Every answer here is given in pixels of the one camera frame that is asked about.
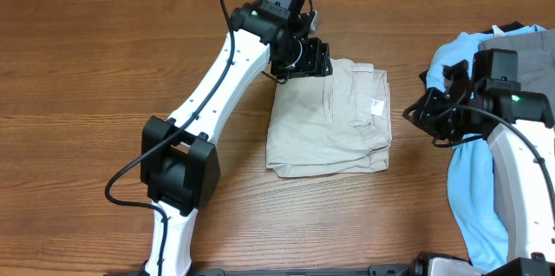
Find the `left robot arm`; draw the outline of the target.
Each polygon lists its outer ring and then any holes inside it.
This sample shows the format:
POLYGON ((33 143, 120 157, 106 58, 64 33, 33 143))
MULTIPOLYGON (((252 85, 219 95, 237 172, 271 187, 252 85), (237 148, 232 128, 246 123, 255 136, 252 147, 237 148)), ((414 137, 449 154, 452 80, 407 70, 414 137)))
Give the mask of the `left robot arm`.
POLYGON ((154 210, 144 275, 185 275, 198 211, 220 177, 216 145, 230 114, 265 69, 277 83, 332 74, 329 46, 312 34, 311 0, 257 0, 225 14, 225 43, 198 87, 167 119, 143 128, 140 179, 154 210))

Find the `beige shorts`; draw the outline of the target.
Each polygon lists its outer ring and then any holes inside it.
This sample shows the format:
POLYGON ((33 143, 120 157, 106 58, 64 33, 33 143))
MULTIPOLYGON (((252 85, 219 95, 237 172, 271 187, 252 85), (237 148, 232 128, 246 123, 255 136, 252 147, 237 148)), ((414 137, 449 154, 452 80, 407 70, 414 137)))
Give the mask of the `beige shorts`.
POLYGON ((387 71, 349 59, 331 64, 330 76, 293 79, 276 88, 265 165, 282 178, 389 167, 387 71))

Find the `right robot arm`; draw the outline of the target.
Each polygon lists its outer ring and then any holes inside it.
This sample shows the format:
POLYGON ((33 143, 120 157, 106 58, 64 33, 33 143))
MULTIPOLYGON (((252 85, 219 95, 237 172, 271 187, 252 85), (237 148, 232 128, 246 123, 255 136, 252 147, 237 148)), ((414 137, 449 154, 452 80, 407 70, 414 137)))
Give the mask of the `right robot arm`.
POLYGON ((524 91, 514 50, 477 52, 443 68, 447 88, 427 89, 402 115, 437 148, 487 142, 494 163, 494 208, 508 237, 495 275, 554 273, 554 117, 546 95, 524 91))

